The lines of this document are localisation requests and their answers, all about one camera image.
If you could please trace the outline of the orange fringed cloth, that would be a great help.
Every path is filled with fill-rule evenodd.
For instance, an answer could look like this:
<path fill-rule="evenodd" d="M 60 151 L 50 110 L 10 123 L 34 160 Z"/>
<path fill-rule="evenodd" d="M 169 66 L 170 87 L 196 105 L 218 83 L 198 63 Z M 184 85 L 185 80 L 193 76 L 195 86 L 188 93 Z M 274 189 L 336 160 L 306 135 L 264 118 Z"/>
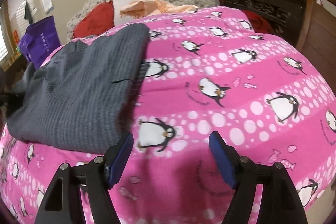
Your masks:
<path fill-rule="evenodd" d="M 130 4 L 123 6 L 120 10 L 120 16 L 122 18 L 130 16 L 134 19 L 140 19 L 151 15 L 195 12 L 198 8 L 199 7 L 195 5 L 176 6 L 170 2 L 161 0 L 140 0 L 130 2 Z"/>

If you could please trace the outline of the pink penguin blanket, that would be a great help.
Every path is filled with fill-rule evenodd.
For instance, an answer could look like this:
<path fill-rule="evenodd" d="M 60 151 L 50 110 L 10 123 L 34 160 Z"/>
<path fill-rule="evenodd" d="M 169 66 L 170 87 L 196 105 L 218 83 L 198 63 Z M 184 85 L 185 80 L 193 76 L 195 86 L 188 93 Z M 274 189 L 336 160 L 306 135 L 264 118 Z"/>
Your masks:
<path fill-rule="evenodd" d="M 132 153 L 109 192 L 120 221 L 219 223 L 233 193 L 210 152 L 214 131 L 255 163 L 282 163 L 303 207 L 313 205 L 335 178 L 330 80 L 283 39 L 254 32 L 236 9 L 148 16 L 100 36 L 136 23 L 149 28 L 143 60 L 148 69 L 127 107 Z M 71 42 L 91 44 L 97 37 Z M 1 136 L 5 208 L 15 222 L 34 223 L 58 167 L 88 164 L 104 153 L 20 141 L 6 123 Z"/>

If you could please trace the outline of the purple tote bag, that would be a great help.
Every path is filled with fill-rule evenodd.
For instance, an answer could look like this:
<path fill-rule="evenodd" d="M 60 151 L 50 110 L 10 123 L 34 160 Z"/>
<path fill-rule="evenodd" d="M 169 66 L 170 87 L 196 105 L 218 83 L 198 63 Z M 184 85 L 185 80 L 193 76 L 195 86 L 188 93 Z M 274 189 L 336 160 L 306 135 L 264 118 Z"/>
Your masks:
<path fill-rule="evenodd" d="M 41 67 L 51 52 L 61 46 L 53 16 L 29 25 L 19 42 L 19 50 L 35 69 Z"/>

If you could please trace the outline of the red heart cushion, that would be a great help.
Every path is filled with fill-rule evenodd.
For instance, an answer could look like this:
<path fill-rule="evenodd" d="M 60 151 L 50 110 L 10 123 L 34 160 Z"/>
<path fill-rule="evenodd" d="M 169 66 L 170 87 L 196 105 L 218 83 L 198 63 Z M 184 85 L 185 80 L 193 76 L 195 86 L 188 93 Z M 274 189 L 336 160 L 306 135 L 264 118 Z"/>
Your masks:
<path fill-rule="evenodd" d="M 114 27 L 113 2 L 98 4 L 74 28 L 74 38 L 84 38 L 91 35 L 101 35 Z"/>

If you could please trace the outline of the dark carved wooden headboard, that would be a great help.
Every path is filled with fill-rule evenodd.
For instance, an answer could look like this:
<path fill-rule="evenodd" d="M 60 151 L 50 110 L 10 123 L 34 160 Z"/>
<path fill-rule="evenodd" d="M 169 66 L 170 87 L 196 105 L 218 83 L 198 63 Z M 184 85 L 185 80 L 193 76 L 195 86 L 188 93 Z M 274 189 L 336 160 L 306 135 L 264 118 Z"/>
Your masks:
<path fill-rule="evenodd" d="M 264 18 L 277 36 L 297 44 L 307 0 L 220 0 L 223 6 L 250 11 Z"/>

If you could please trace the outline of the grey pinstriped suit jacket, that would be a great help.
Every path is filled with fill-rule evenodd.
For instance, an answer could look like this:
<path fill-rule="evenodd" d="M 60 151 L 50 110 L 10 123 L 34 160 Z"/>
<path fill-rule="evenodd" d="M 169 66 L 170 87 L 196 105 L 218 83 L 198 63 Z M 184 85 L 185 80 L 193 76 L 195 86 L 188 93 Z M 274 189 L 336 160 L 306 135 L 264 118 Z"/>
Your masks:
<path fill-rule="evenodd" d="M 148 69 L 148 42 L 148 26 L 136 23 L 91 44 L 70 42 L 40 68 L 30 64 L 16 87 L 1 94 L 10 135 L 104 153 L 125 132 L 128 104 Z"/>

